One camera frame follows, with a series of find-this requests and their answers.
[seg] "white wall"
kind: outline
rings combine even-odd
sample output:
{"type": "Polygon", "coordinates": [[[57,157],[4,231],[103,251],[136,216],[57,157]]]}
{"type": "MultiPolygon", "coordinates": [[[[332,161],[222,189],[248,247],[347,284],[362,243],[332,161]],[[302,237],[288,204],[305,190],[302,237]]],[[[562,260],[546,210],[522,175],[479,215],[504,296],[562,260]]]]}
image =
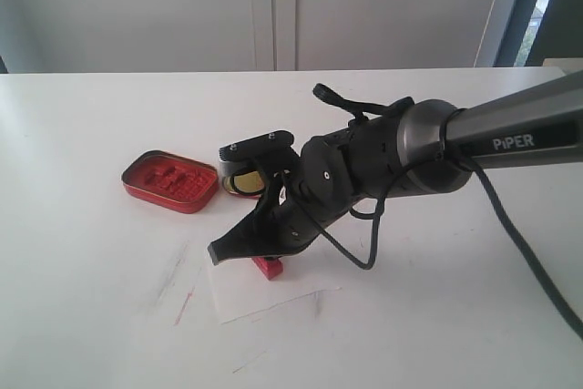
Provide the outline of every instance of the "white wall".
{"type": "Polygon", "coordinates": [[[0,0],[0,56],[10,73],[45,71],[36,36],[18,0],[0,0]]]}
{"type": "Polygon", "coordinates": [[[472,67],[493,1],[297,0],[296,65],[472,67]]]}
{"type": "Polygon", "coordinates": [[[23,5],[51,71],[256,68],[251,0],[23,0],[23,5]]]}

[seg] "robotic arm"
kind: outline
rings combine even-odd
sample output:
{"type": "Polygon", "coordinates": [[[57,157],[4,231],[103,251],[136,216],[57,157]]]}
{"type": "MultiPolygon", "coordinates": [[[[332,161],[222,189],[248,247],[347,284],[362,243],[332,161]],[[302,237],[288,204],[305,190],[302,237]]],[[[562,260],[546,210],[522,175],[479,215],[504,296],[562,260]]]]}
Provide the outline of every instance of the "robotic arm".
{"type": "MultiPolygon", "coordinates": [[[[321,233],[331,237],[324,229],[349,211],[373,220],[375,245],[387,197],[460,189],[474,166],[583,160],[583,72],[469,109],[442,100],[415,104],[410,97],[388,107],[353,102],[321,84],[313,92],[353,115],[348,128],[313,137],[300,156],[286,131],[220,150],[230,172],[258,171],[265,190],[249,215],[210,244],[213,263],[296,254],[321,233]],[[364,198],[379,200],[375,213],[352,210],[364,198]]],[[[351,260],[370,269],[371,255],[366,263],[351,260]]]]}

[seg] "white table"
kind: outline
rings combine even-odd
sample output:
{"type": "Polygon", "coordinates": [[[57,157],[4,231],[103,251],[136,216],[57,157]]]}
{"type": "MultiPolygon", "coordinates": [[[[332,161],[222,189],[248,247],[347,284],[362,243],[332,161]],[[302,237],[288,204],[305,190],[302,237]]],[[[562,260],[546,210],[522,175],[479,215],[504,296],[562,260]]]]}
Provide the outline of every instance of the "white table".
{"type": "MultiPolygon", "coordinates": [[[[560,75],[541,67],[0,77],[0,386],[582,387],[583,345],[475,179],[456,193],[388,201],[372,271],[314,243],[339,291],[226,324],[216,319],[203,249],[250,201],[221,193],[182,215],[129,197],[120,181],[149,149],[217,164],[217,149],[234,140],[281,128],[299,149],[343,127],[347,115],[312,96],[316,82],[354,99],[470,107],[560,75]]],[[[488,172],[579,314],[582,172],[580,164],[488,172]]],[[[347,217],[332,231],[363,256],[369,225],[347,217]]]]}

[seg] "red tin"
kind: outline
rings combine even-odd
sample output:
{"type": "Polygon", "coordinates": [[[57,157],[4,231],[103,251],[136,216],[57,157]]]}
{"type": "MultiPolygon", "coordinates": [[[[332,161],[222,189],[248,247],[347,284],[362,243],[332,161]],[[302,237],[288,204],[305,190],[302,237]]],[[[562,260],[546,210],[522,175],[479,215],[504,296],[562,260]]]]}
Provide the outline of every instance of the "red tin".
{"type": "Polygon", "coordinates": [[[219,188],[212,166],[161,150],[143,154],[121,180],[131,196],[181,213],[199,211],[219,188]]]}

